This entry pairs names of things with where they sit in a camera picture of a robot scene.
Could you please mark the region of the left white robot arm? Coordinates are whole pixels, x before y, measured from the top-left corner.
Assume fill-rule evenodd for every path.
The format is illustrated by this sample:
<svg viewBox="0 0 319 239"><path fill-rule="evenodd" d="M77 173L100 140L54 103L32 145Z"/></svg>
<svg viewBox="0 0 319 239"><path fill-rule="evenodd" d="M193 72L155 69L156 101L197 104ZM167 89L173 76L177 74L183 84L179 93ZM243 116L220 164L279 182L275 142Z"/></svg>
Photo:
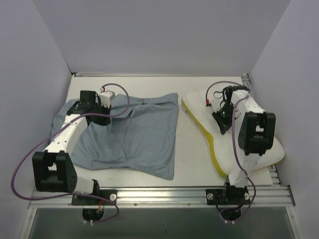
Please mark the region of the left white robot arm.
<svg viewBox="0 0 319 239"><path fill-rule="evenodd" d="M112 91L97 94L94 91L81 91L77 100L66 112L59 133L43 152L35 152L32 157L34 180L39 192L62 192L83 194L90 205L97 204L101 192L97 181L77 175L70 155L82 132L91 123L107 126L111 121L111 101L115 97Z"/></svg>

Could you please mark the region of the white pillow yellow trim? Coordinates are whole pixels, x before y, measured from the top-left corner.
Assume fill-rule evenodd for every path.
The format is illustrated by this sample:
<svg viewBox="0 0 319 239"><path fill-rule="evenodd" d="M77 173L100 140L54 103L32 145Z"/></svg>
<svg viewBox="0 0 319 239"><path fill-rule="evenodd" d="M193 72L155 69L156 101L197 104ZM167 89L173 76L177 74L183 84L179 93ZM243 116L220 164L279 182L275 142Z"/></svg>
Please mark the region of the white pillow yellow trim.
<svg viewBox="0 0 319 239"><path fill-rule="evenodd" d="M191 91L182 96L181 104L203 133L216 172L220 176L226 177L237 165L233 152L231 129L224 135L220 133L218 124L212 116L212 109L205 106L204 100L205 90ZM272 148L261 156L254 171L274 165L280 162L284 156L284 148L274 138Z"/></svg>

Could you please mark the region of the grey-blue pillowcase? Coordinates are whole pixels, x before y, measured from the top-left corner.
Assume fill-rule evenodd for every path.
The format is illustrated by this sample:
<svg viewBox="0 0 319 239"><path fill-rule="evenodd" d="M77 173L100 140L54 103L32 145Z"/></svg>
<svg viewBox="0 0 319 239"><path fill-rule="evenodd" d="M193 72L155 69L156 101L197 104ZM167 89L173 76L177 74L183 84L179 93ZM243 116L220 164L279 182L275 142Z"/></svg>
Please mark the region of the grey-blue pillowcase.
<svg viewBox="0 0 319 239"><path fill-rule="evenodd" d="M88 170L128 167L165 180L174 178L178 94L129 100L118 94L107 126L95 123L81 133L70 154Z"/></svg>

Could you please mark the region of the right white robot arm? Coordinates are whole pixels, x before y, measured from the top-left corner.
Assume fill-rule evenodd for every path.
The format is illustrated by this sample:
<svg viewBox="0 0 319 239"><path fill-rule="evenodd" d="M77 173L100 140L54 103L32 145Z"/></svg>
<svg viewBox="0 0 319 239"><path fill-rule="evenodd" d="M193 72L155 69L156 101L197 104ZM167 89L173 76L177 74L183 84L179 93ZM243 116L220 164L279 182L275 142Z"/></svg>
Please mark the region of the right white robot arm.
<svg viewBox="0 0 319 239"><path fill-rule="evenodd" d="M227 176L221 198L227 204L246 193L249 174L274 142L276 116L262 109L245 86L228 86L222 90L220 109L212 113L220 132L231 130L236 166Z"/></svg>

